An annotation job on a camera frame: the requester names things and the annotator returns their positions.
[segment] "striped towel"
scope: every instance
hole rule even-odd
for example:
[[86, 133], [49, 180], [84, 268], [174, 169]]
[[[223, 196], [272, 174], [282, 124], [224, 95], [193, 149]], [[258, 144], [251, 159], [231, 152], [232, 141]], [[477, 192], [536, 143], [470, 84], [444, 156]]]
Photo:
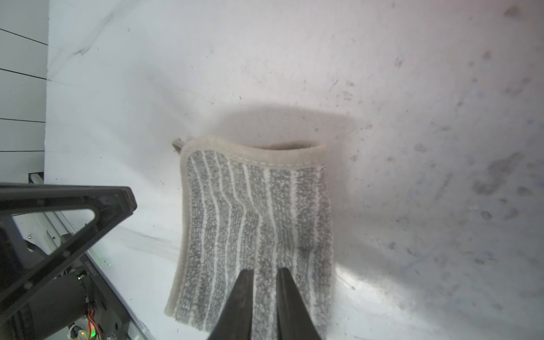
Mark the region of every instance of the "striped towel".
[[242, 269], [254, 270], [253, 339], [276, 339], [278, 268], [291, 271], [316, 329], [330, 314], [332, 233], [325, 146], [247, 147], [218, 137], [182, 145], [183, 238], [165, 309], [211, 331]]

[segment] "white countertop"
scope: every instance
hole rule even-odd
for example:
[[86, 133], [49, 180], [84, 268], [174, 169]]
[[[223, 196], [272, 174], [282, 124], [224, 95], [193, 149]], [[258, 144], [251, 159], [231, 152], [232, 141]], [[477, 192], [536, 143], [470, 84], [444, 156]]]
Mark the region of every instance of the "white countertop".
[[92, 251], [155, 339], [205, 339], [163, 314], [170, 143], [319, 139], [329, 339], [542, 338], [544, 8], [512, 4], [51, 0], [45, 181], [131, 187]]

